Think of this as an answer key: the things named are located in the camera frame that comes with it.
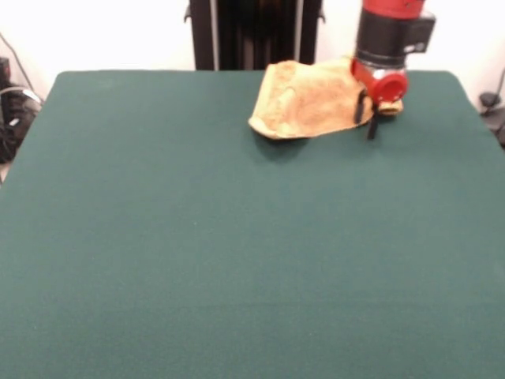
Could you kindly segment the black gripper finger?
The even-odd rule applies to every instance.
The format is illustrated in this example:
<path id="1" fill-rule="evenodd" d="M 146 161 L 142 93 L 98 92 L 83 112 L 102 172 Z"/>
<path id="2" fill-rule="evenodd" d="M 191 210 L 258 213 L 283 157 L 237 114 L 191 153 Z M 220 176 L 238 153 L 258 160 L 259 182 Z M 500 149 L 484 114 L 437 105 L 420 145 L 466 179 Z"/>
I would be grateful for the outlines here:
<path id="1" fill-rule="evenodd" d="M 368 132 L 367 132 L 367 139 L 368 140 L 373 140 L 376 136 L 376 131 L 378 130 L 378 125 L 379 125 L 379 109 L 378 107 L 373 107 L 373 115 L 369 120 L 368 123 Z"/>
<path id="2" fill-rule="evenodd" d="M 354 112 L 354 121 L 361 122 L 365 109 L 365 99 L 367 97 L 366 92 L 360 92 L 357 97 L 356 108 Z"/>

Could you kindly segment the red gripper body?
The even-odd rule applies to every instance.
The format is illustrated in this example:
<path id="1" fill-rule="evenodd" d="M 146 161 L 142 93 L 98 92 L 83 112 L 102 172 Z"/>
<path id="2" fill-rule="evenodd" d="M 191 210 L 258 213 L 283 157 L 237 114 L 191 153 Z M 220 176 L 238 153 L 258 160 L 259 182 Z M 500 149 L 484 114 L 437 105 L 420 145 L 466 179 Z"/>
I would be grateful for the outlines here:
<path id="1" fill-rule="evenodd" d="M 405 69 L 375 68 L 353 58 L 350 72 L 377 105 L 401 100 L 409 86 Z"/>

